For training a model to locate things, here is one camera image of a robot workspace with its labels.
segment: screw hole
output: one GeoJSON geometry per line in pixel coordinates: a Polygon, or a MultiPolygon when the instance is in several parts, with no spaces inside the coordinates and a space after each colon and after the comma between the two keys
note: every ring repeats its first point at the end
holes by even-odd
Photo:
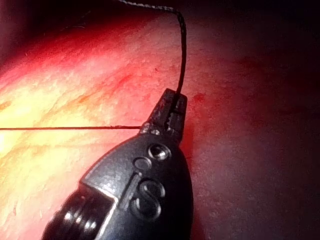
{"type": "Polygon", "coordinates": [[[150,157],[163,161],[170,156],[170,150],[161,144],[153,144],[149,147],[148,153],[150,157]]]}

